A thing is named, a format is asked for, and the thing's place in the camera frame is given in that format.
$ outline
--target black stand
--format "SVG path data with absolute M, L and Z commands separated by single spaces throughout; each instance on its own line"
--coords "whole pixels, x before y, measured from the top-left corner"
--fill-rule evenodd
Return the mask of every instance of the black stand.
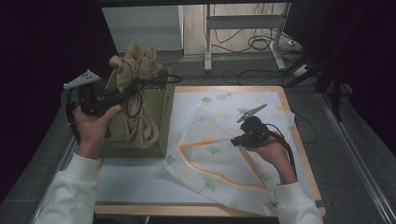
M 315 90 L 326 91 L 329 88 L 329 85 L 332 83 L 332 112 L 339 121 L 341 121 L 339 112 L 341 97 L 341 73 L 337 72 L 337 67 L 340 63 L 338 59 L 341 58 L 340 56 L 343 53 L 344 46 L 346 45 L 352 32 L 355 30 L 370 1 L 371 0 L 355 1 L 355 6 L 351 8 L 351 16 L 346 22 L 344 32 L 341 33 L 340 39 L 334 47 L 334 51 L 326 61 L 315 66 L 311 70 L 308 70 L 305 72 L 305 74 L 295 78 L 285 85 L 286 88 L 293 87 L 307 78 L 312 77 L 317 72 L 322 71 L 322 74 L 318 77 L 317 83 L 315 85 Z

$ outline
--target green basket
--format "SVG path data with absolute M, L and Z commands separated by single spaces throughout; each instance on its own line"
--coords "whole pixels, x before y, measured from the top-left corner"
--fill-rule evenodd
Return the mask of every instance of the green basket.
M 169 68 L 163 68 L 159 76 L 170 74 Z M 111 74 L 107 89 L 117 88 L 117 70 Z M 111 136 L 99 152 L 99 158 L 164 158 L 168 144 L 169 125 L 175 92 L 173 84 L 150 84 L 146 86 L 146 104 L 151 116 L 158 126 L 160 136 L 158 141 L 148 148 L 132 147 L 123 139 L 124 125 L 127 116 L 122 112 L 113 118 L 109 128 Z

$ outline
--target basket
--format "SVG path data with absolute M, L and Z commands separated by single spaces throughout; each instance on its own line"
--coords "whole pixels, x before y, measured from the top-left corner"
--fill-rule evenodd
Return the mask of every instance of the basket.
M 170 68 L 163 68 L 159 76 L 170 74 Z M 117 88 L 117 70 L 111 74 L 106 88 Z M 158 141 L 148 148 L 132 147 L 123 139 L 124 125 L 128 119 L 122 112 L 113 118 L 109 129 L 111 136 L 106 139 L 99 152 L 99 158 L 164 158 L 168 144 L 169 125 L 172 113 L 172 104 L 175 92 L 173 84 L 149 84 L 146 86 L 147 107 L 160 135 Z

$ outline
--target gray carpet floor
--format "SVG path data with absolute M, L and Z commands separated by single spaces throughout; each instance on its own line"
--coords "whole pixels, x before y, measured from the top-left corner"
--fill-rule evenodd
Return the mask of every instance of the gray carpet floor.
M 204 71 L 202 58 L 164 59 L 172 73 L 183 76 L 179 85 L 236 85 L 233 73 L 248 69 L 276 70 L 270 55 L 247 57 L 215 57 L 213 71 Z M 277 85 L 292 79 L 280 73 L 257 72 L 246 75 L 240 81 L 244 85 Z M 324 223 L 383 223 L 370 194 L 361 182 L 346 150 L 335 133 L 317 93 L 316 78 L 311 77 L 294 88 L 285 89 L 312 171 L 318 183 L 321 197 L 326 204 Z M 396 159 L 370 127 L 348 103 L 341 99 L 342 123 L 354 141 L 375 180 L 385 192 L 392 206 L 396 206 Z M 7 198 L 0 205 L 0 223 L 29 223 L 54 175 L 72 134 L 66 125 L 66 115 L 61 107 L 47 136 L 21 175 Z M 142 223 L 139 217 L 114 217 L 122 223 Z M 242 220 L 238 223 L 276 223 L 274 219 Z M 191 219 L 154 218 L 151 223 L 192 223 Z M 193 223 L 211 222 L 195 218 Z

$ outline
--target white sleeve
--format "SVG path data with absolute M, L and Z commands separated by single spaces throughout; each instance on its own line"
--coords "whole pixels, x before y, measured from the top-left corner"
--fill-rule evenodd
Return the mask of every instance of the white sleeve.
M 67 168 L 58 172 L 49 185 L 35 224 L 92 224 L 99 164 L 74 154 Z
M 276 186 L 277 214 L 280 224 L 321 224 L 315 202 L 306 197 L 300 182 Z

